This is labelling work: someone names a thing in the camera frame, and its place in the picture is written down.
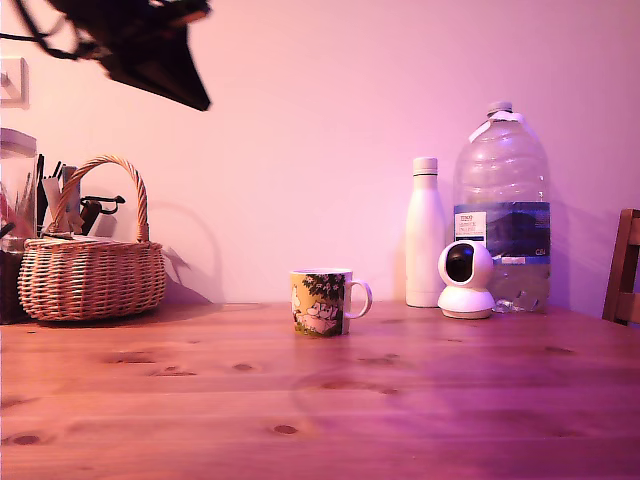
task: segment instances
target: camera dome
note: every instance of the camera dome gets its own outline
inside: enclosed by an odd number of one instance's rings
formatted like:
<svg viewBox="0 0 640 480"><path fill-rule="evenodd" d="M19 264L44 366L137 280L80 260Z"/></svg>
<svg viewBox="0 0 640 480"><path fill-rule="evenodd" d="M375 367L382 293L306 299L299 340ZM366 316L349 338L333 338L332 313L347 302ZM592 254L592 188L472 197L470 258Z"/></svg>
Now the camera dome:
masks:
<svg viewBox="0 0 640 480"><path fill-rule="evenodd" d="M466 282L473 275L473 246L459 243L449 249L445 260L445 271L455 282Z"/></svg>

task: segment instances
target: wicker basket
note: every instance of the wicker basket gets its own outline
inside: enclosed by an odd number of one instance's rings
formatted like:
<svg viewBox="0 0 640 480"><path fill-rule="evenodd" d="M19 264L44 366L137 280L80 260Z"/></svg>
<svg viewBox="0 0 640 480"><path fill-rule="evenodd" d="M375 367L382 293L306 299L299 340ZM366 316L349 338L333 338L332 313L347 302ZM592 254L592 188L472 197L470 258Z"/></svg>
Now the wicker basket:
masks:
<svg viewBox="0 0 640 480"><path fill-rule="evenodd" d="M64 186L49 227L57 233L75 185L94 167L116 163L138 191L136 243L41 238L25 242L18 292L24 310L45 321L97 320L139 313L162 300L166 285L162 245L149 241L147 192L128 161L101 156L78 168Z"/></svg>

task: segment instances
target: mug handle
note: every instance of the mug handle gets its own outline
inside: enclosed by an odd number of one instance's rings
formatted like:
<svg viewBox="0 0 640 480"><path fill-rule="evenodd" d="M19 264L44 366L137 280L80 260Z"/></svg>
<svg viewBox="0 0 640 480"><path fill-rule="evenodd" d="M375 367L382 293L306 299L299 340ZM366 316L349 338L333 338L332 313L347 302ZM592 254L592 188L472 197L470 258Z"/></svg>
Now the mug handle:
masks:
<svg viewBox="0 0 640 480"><path fill-rule="evenodd" d="M344 312L344 316L349 319L362 317L371 309L371 305L373 304L373 295L371 294L371 288L369 287L369 284L367 282L363 282L362 280L352 280L345 283L345 295L347 293L351 295L351 287L353 287L354 285L360 285L362 288L364 288L365 292L367 293L367 300L365 301L364 307L362 307L362 310L360 310L359 313Z"/></svg>

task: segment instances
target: chair backrest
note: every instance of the chair backrest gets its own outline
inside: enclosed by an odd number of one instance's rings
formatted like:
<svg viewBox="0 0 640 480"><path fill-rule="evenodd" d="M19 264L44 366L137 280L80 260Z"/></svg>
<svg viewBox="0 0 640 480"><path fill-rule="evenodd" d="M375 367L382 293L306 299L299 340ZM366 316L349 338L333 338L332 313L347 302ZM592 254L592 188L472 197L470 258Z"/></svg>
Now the chair backrest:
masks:
<svg viewBox="0 0 640 480"><path fill-rule="evenodd" d="M640 323L640 294L633 293L640 252L640 210L620 212L616 245L602 318L612 322Z"/></svg>

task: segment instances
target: jug cap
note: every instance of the jug cap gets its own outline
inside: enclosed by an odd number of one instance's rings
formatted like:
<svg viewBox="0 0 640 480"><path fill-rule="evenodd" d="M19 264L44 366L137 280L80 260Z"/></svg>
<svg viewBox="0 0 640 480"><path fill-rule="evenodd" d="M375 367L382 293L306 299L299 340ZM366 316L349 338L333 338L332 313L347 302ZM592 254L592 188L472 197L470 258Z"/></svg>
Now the jug cap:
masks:
<svg viewBox="0 0 640 480"><path fill-rule="evenodd" d="M436 157L418 157L413 159L414 175L437 175L438 159Z"/></svg>
<svg viewBox="0 0 640 480"><path fill-rule="evenodd" d="M493 102L489 104L489 111L487 112L488 116L493 115L496 112L509 112L513 113L513 104L507 101Z"/></svg>

